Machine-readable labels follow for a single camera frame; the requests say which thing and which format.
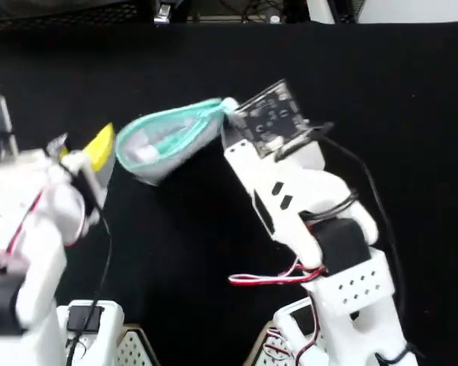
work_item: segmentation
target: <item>hole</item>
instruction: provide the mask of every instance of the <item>hole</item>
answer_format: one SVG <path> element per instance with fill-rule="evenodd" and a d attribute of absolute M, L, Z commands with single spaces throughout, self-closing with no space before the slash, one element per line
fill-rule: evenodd
<path fill-rule="evenodd" d="M 290 202 L 292 202 L 293 197 L 288 196 L 287 194 L 283 197 L 282 203 L 280 204 L 280 208 L 282 210 L 286 210 L 290 206 Z"/>
<path fill-rule="evenodd" d="M 283 183 L 280 181 L 276 182 L 272 189 L 272 195 L 276 196 L 278 193 L 280 193 L 282 188 L 283 188 Z"/>
<path fill-rule="evenodd" d="M 358 316 L 360 316 L 360 312 L 359 311 L 355 311 L 354 313 L 350 314 L 350 318 L 351 318 L 352 321 L 355 321 L 356 319 L 358 319 Z"/>

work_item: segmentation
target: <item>teal mesh bag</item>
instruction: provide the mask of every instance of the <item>teal mesh bag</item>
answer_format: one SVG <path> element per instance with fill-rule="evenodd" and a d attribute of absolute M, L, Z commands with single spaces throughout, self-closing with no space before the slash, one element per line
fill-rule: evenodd
<path fill-rule="evenodd" d="M 158 185 L 221 132 L 224 115 L 237 108 L 232 98 L 148 114 L 124 127 L 115 140 L 121 165 L 149 185 Z"/>

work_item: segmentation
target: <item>black cable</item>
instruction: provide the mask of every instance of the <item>black cable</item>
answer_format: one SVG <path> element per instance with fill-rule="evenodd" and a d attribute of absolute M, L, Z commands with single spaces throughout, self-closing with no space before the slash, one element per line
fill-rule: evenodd
<path fill-rule="evenodd" d="M 405 345 L 405 348 L 402 352 L 400 352 L 398 354 L 398 356 L 396 358 L 393 358 L 392 360 L 385 360 L 380 354 L 378 353 L 375 353 L 375 357 L 377 359 L 377 361 L 380 363 L 380 366 L 388 366 L 388 365 L 391 365 L 391 364 L 397 364 L 399 363 L 400 361 L 402 361 L 402 359 L 409 353 L 409 352 L 412 352 L 414 355 L 418 356 L 418 357 L 421 357 L 421 358 L 424 358 L 424 355 L 422 353 L 420 353 L 418 351 L 418 349 L 412 345 L 411 343 L 407 343 L 407 345 Z"/>
<path fill-rule="evenodd" d="M 345 211 L 346 209 L 348 209 L 357 200 L 358 200 L 358 193 L 356 192 L 356 190 L 352 190 L 351 194 L 348 197 L 346 197 L 342 202 L 337 204 L 336 206 L 328 210 L 321 211 L 319 213 L 303 211 L 300 213 L 300 217 L 304 221 L 328 220 L 340 214 L 341 212 Z"/>
<path fill-rule="evenodd" d="M 398 318 L 401 320 L 404 319 L 405 315 L 405 278 L 404 278 L 404 272 L 402 269 L 402 264 L 400 262 L 400 258 L 398 256 L 398 250 L 397 250 L 397 244 L 395 240 L 395 234 L 394 230 L 392 228 L 392 223 L 389 219 L 389 216 L 385 212 L 385 208 L 383 207 L 382 200 L 379 196 L 378 190 L 376 188 L 375 180 L 373 179 L 371 171 L 368 169 L 368 166 L 366 166 L 366 163 L 356 154 L 353 152 L 349 151 L 347 148 L 341 146 L 339 143 L 336 141 L 333 141 L 327 136 L 321 135 L 320 136 L 321 140 L 325 141 L 329 145 L 333 146 L 336 149 L 339 149 L 344 155 L 348 156 L 352 160 L 358 162 L 363 171 L 366 174 L 366 177 L 368 178 L 369 186 L 372 189 L 373 197 L 375 198 L 376 206 L 379 209 L 380 215 L 382 216 L 383 223 L 385 224 L 385 232 L 387 235 L 387 240 L 389 242 L 390 250 L 392 253 L 392 258 L 394 262 L 394 267 L 395 267 L 395 275 L 397 277 L 397 295 L 396 295 L 396 300 L 397 300 L 397 308 L 398 308 Z"/>
<path fill-rule="evenodd" d="M 72 183 L 74 183 L 78 179 L 62 162 L 56 161 L 56 163 L 66 172 L 66 174 L 70 176 Z M 75 348 L 78 345 L 79 339 L 81 338 L 82 334 L 85 332 L 86 327 L 90 323 L 90 320 L 92 319 L 95 308 L 97 307 L 98 301 L 100 300 L 100 293 L 102 292 L 103 287 L 105 286 L 105 281 L 107 278 L 107 273 L 110 267 L 110 262 L 111 262 L 111 257 L 112 257 L 112 234 L 110 231 L 110 227 L 108 226 L 107 219 L 105 218 L 104 211 L 98 204 L 95 197 L 87 197 L 87 199 L 91 201 L 91 203 L 93 204 L 93 207 L 98 211 L 100 220 L 102 220 L 104 224 L 105 232 L 108 235 L 108 254 L 105 260 L 104 271 L 102 273 L 102 277 L 100 278 L 100 282 L 98 283 L 97 291 L 95 292 L 92 304 L 90 305 L 89 315 L 86 318 L 85 324 L 83 324 L 83 328 L 76 332 L 75 338 L 73 338 L 73 340 L 71 341 L 71 347 L 68 352 L 68 358 L 66 359 L 66 366 L 71 366 L 73 364 L 73 356 L 75 354 Z"/>
<path fill-rule="evenodd" d="M 219 2 L 221 3 L 222 6 L 224 6 L 228 11 L 230 11 L 231 13 L 233 13 L 234 15 L 237 15 L 239 17 L 241 17 L 241 22 L 247 20 L 247 21 L 251 21 L 248 17 L 247 17 L 247 12 L 249 11 L 250 9 L 250 4 L 253 2 L 253 0 L 250 1 L 249 3 L 249 6 L 247 6 L 245 8 L 245 10 L 243 11 L 240 11 L 240 10 L 237 10 L 234 6 L 228 4 L 225 0 L 219 0 Z"/>

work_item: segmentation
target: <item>perforated bracket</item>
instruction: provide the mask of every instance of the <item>perforated bracket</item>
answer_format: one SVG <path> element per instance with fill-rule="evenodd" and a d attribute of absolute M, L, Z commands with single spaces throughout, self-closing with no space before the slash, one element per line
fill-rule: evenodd
<path fill-rule="evenodd" d="M 353 313 L 395 292 L 385 254 L 370 248 L 372 258 L 328 278 L 303 284 L 320 309 L 335 317 Z"/>

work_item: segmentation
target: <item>ventilation holes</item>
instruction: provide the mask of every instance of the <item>ventilation holes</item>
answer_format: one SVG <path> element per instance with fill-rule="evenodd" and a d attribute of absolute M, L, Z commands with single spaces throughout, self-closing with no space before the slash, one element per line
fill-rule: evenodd
<path fill-rule="evenodd" d="M 276 196 L 277 194 L 279 194 L 282 188 L 283 188 L 283 183 L 280 181 L 276 182 L 272 189 L 272 195 Z"/>
<path fill-rule="evenodd" d="M 292 202 L 293 196 L 288 196 L 287 194 L 283 196 L 282 203 L 280 204 L 280 208 L 282 210 L 286 210 L 290 206 L 290 202 Z"/>

